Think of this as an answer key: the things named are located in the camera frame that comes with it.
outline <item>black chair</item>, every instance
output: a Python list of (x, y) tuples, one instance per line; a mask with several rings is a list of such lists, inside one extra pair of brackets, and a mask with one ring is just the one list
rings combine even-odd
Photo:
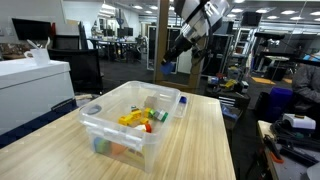
[(50, 59), (68, 62), (75, 92), (101, 94), (102, 76), (98, 50), (48, 50)]
[(52, 49), (79, 49), (79, 40), (80, 37), (76, 35), (55, 35)]

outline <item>white counter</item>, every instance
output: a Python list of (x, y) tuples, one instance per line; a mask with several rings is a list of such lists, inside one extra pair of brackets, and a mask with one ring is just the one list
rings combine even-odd
[(0, 62), (0, 135), (74, 97), (67, 62), (37, 66), (33, 59)]

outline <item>blue bin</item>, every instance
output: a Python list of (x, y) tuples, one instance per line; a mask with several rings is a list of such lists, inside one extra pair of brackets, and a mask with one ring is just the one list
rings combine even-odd
[(293, 92), (289, 89), (272, 88), (269, 96), (269, 105), (266, 111), (266, 121), (273, 123), (279, 120), (288, 103), (292, 98)]

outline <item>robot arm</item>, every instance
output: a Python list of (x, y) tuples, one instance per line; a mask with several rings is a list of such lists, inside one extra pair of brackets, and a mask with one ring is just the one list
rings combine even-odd
[(161, 71), (164, 74), (171, 72), (172, 59), (189, 50), (208, 30), (214, 32), (221, 26), (222, 17), (229, 9), (229, 4), (226, 0), (175, 0), (174, 8), (185, 23), (174, 47), (166, 52), (161, 62)]

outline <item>ceiling light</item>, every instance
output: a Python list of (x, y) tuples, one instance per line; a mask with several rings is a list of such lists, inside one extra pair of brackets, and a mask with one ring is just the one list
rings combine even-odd
[(103, 16), (103, 17), (111, 17), (110, 15), (101, 14), (101, 13), (99, 13), (98, 15), (99, 15), (99, 16)]
[(132, 7), (136, 9), (143, 9), (141, 6), (132, 6)]
[(108, 4), (102, 4), (102, 8), (104, 8), (104, 9), (116, 9), (115, 7), (110, 6)]
[(292, 10), (288, 10), (288, 11), (283, 11), (281, 14), (286, 14), (286, 15), (288, 15), (288, 14), (294, 14), (294, 13), (296, 13), (295, 11), (292, 11)]
[(243, 10), (242, 9), (232, 9), (231, 12), (233, 13), (239, 13), (239, 12), (242, 12)]
[(243, 3), (245, 0), (234, 0), (234, 3)]
[(228, 15), (227, 15), (227, 17), (231, 17), (231, 18), (232, 18), (232, 17), (236, 17), (236, 16), (237, 16), (237, 15), (235, 15), (235, 14), (228, 14)]
[(150, 6), (150, 9), (157, 10), (158, 7), (157, 6)]
[(302, 17), (292, 17), (292, 18), (290, 18), (291, 20), (301, 20), (301, 19), (304, 19), (304, 18), (302, 18)]
[(309, 31), (303, 31), (302, 34), (312, 34), (312, 35), (317, 35), (316, 32), (309, 32)]
[(278, 16), (269, 16), (267, 17), (268, 19), (278, 19), (279, 17)]
[(269, 12), (269, 11), (266, 10), (266, 9), (258, 9), (256, 12), (257, 12), (257, 13), (264, 14), (264, 13), (267, 13), (267, 12)]
[(110, 11), (102, 11), (102, 10), (100, 10), (100, 13), (104, 13), (104, 14), (112, 14), (112, 15), (114, 15), (114, 12), (110, 12)]
[(310, 15), (313, 15), (313, 16), (319, 16), (319, 15), (320, 15), (320, 11), (310, 13)]

